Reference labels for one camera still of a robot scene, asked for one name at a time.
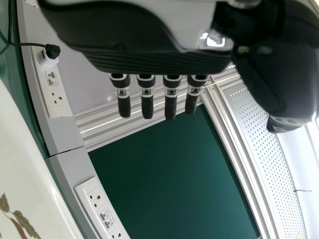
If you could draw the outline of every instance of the floral pattern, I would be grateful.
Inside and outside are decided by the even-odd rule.
[[[34,227],[30,224],[29,220],[22,214],[22,212],[18,210],[14,212],[10,211],[9,203],[6,199],[5,193],[0,197],[0,210],[9,220],[12,221],[22,239],[27,239],[23,229],[25,229],[30,237],[41,239],[39,234],[35,231]]]

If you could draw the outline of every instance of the black power cord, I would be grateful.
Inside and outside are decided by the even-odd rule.
[[[21,42],[13,42],[12,41],[12,9],[13,9],[12,0],[9,0],[8,5],[9,5],[8,43],[12,46],[39,46],[39,47],[43,47],[46,49],[46,53],[51,59],[55,59],[56,57],[58,57],[60,52],[61,52],[59,46],[52,45],[52,44],[43,45],[43,44],[33,43],[33,42],[21,43]]]

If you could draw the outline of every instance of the perforated metal panel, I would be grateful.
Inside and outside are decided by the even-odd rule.
[[[281,228],[280,238],[306,239],[304,222],[285,157],[275,134],[266,129],[267,114],[244,83],[223,90],[247,140]]]

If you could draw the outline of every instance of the leaf pattern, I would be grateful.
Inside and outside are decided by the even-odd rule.
[[[17,230],[18,233],[20,234],[20,237],[21,237],[22,239],[28,239],[28,238],[26,237],[26,235],[24,234],[24,231],[23,231],[22,227],[19,225],[19,223],[17,223],[17,222],[16,222],[14,219],[12,219],[12,218],[10,218],[10,220],[13,222],[13,224],[14,224],[16,230]]]
[[[13,214],[14,214],[15,218],[17,219],[17,221],[19,222],[19,224],[21,225],[21,227],[23,227],[26,230],[26,232],[29,234],[29,236],[34,237],[36,239],[41,239],[41,237],[35,231],[33,226],[29,223],[29,220],[22,215],[22,212],[14,211]]]
[[[4,211],[5,213],[9,212],[10,207],[8,204],[8,201],[6,199],[5,193],[3,193],[3,195],[0,198],[0,208],[2,209],[2,211]]]

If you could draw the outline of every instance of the outlet panel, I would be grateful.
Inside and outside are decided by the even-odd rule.
[[[25,2],[36,7],[36,8],[40,8],[37,0],[25,0]]]
[[[50,118],[73,116],[66,98],[58,66],[46,68],[40,65],[37,54],[42,47],[33,46],[32,54],[42,96]]]
[[[130,239],[97,177],[74,189],[102,239]]]

